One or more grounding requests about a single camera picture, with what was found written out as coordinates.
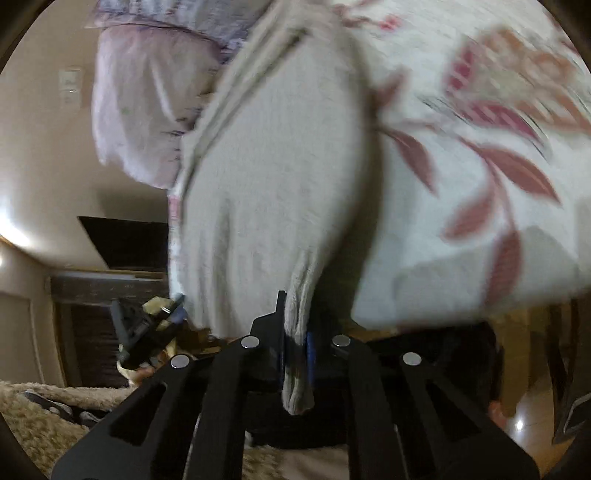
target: silver screw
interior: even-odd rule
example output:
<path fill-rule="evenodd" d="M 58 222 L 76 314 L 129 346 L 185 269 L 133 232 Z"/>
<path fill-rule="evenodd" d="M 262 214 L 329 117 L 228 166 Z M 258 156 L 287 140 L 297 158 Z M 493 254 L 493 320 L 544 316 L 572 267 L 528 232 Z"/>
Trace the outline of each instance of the silver screw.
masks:
<path fill-rule="evenodd" d="M 170 361 L 173 368 L 185 368 L 189 363 L 191 359 L 187 355 L 177 355 Z"/>
<path fill-rule="evenodd" d="M 411 367 L 416 367 L 417 365 L 421 364 L 423 359 L 421 358 L 421 356 L 418 353 L 408 352 L 402 356 L 402 361 L 405 364 L 410 365 Z"/>
<path fill-rule="evenodd" d="M 333 337 L 334 346 L 349 346 L 351 345 L 351 339 L 346 335 L 335 335 Z"/>
<path fill-rule="evenodd" d="M 242 339 L 240 345 L 242 345 L 244 348 L 256 348 L 259 346 L 259 343 L 261 343 L 261 341 L 258 339 L 258 337 L 249 335 L 248 337 L 244 337 Z"/>

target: folded fabric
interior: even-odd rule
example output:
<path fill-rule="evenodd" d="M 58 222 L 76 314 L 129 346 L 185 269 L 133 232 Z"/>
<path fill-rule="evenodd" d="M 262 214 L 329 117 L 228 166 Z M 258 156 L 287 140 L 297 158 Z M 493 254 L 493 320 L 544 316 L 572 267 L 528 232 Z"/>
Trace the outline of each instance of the folded fabric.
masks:
<path fill-rule="evenodd" d="M 381 328 L 587 287 L 591 75 L 544 7 L 337 3 L 375 92 L 383 165 L 324 298 Z"/>
<path fill-rule="evenodd" d="M 180 136 L 201 114 L 219 48 L 172 28 L 122 25 L 99 39 L 92 128 L 102 164 L 157 188 L 172 186 Z"/>
<path fill-rule="evenodd" d="M 183 138 L 171 193 L 182 269 L 171 294 L 186 295 L 197 327 L 246 335 L 287 292 L 290 413 L 312 405 L 303 355 L 310 302 L 367 163 L 366 99 L 344 32 L 324 6 L 278 1 Z"/>
<path fill-rule="evenodd" d="M 99 0 L 87 28 L 122 24 L 173 26 L 235 50 L 271 0 Z"/>

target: ceiling light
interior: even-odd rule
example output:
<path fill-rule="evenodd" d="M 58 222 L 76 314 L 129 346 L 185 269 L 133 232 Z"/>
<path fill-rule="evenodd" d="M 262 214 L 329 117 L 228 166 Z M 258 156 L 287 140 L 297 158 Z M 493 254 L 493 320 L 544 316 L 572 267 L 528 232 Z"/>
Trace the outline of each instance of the ceiling light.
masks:
<path fill-rule="evenodd" d="M 6 217 L 0 217 L 0 235 L 17 247 L 28 247 L 31 241 Z"/>

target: floral blanket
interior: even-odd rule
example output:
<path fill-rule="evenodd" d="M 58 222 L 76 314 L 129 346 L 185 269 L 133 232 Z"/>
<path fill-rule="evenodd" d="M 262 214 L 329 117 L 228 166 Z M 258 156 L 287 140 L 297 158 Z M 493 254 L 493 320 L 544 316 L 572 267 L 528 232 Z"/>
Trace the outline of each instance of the floral blanket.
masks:
<path fill-rule="evenodd" d="M 366 64 L 381 149 L 366 205 L 325 274 L 333 307 L 367 327 L 434 325 L 587 287 L 591 76 L 544 7 L 332 8 Z"/>

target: patterned fabric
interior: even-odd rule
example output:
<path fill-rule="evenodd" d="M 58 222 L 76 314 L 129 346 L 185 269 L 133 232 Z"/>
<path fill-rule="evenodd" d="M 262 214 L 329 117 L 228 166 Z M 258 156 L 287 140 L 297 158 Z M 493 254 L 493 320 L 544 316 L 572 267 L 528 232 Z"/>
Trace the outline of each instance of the patterned fabric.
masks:
<path fill-rule="evenodd" d="M 99 0 L 88 28 L 123 24 L 173 26 L 235 51 L 271 0 Z"/>
<path fill-rule="evenodd" d="M 368 65 L 383 162 L 327 274 L 334 307 L 349 290 L 352 311 L 341 313 L 364 326 L 429 325 L 586 287 L 591 76 L 545 9 L 535 0 L 333 9 Z"/>
<path fill-rule="evenodd" d="M 103 165 L 170 188 L 220 68 L 218 46 L 173 28 L 120 25 L 99 39 L 92 128 Z"/>

